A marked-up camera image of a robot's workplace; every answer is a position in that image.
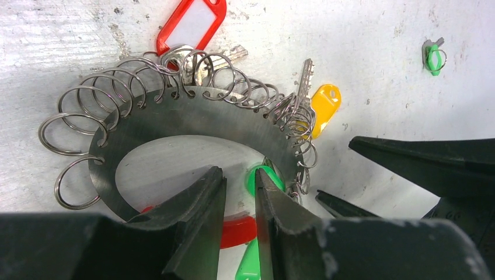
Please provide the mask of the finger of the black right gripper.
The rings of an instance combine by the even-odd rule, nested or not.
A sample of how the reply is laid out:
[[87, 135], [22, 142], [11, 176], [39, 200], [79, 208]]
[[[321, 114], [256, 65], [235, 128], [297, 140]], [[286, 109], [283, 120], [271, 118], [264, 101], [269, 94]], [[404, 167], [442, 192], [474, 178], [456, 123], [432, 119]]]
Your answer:
[[397, 141], [355, 136], [348, 147], [438, 197], [494, 195], [494, 139]]
[[381, 218], [374, 213], [362, 209], [323, 190], [317, 190], [315, 199], [335, 218]]

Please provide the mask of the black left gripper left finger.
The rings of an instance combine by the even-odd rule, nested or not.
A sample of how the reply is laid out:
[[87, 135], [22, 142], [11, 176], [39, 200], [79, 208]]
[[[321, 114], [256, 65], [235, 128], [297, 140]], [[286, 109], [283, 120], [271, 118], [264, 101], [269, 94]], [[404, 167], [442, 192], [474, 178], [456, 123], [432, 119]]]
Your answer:
[[2, 279], [216, 279], [226, 178], [213, 166], [151, 210], [1, 215]]

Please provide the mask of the key with red tag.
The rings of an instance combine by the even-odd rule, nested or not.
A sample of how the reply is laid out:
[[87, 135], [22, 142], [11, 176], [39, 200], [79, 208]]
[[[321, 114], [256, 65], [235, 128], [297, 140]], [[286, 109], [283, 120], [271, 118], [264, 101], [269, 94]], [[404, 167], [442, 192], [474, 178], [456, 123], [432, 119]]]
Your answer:
[[214, 86], [214, 79], [221, 71], [241, 74], [228, 62], [204, 53], [186, 55], [203, 50], [218, 30], [226, 16], [225, 1], [180, 1], [156, 38], [156, 50], [161, 63], [177, 71], [185, 62], [182, 81], [184, 85]]

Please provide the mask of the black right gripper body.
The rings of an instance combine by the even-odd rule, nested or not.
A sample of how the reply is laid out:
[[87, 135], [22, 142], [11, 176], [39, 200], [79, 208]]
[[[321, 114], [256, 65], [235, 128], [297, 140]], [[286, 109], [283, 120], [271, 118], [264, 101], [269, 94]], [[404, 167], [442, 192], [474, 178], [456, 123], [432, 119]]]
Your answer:
[[442, 197], [423, 218], [452, 221], [472, 239], [488, 268], [494, 270], [494, 197]]

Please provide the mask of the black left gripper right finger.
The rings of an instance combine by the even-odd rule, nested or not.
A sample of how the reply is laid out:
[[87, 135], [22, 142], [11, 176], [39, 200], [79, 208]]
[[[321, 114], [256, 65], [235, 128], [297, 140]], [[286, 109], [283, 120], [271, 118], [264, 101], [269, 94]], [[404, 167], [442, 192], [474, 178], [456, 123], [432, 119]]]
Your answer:
[[442, 219], [320, 218], [255, 173], [263, 279], [492, 279], [475, 244]]

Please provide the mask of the key with yellow tag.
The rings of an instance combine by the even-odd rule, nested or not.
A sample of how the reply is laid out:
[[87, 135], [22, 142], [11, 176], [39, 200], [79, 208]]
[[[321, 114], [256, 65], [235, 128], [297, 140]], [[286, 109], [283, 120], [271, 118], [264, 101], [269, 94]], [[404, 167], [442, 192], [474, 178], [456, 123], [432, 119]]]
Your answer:
[[298, 144], [318, 138], [342, 101], [339, 88], [332, 84], [324, 84], [312, 94], [313, 75], [314, 63], [308, 58], [303, 63], [299, 88], [287, 116], [287, 127], [291, 130], [289, 137]]

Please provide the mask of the metal keyring with red grip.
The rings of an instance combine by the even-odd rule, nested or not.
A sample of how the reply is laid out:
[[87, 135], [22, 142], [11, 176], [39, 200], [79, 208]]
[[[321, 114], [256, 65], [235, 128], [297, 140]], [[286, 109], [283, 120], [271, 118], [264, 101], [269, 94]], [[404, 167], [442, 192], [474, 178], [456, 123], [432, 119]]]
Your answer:
[[[63, 200], [61, 180], [54, 192], [58, 203], [71, 210], [91, 207], [98, 201], [120, 218], [132, 222], [118, 233], [119, 241], [135, 241], [142, 246], [175, 246], [187, 230], [177, 216], [165, 222], [165, 211], [140, 215], [120, 194], [115, 173], [123, 157], [135, 148], [157, 139], [198, 135], [226, 139], [263, 154], [281, 172], [286, 194], [296, 203], [308, 192], [310, 165], [304, 154], [314, 149], [315, 112], [304, 95], [284, 95], [274, 85], [247, 77], [221, 55], [223, 67], [214, 55], [185, 48], [169, 51], [153, 61], [147, 57], [128, 57], [114, 68], [86, 76], [73, 87], [79, 93], [100, 91], [99, 79], [111, 84], [104, 92], [114, 104], [106, 118], [82, 107], [77, 117], [98, 124], [88, 131], [69, 122], [70, 113], [59, 109], [39, 127], [41, 144], [79, 162], [88, 160], [97, 196], [84, 204]], [[230, 71], [232, 81], [217, 87], [215, 78]]]

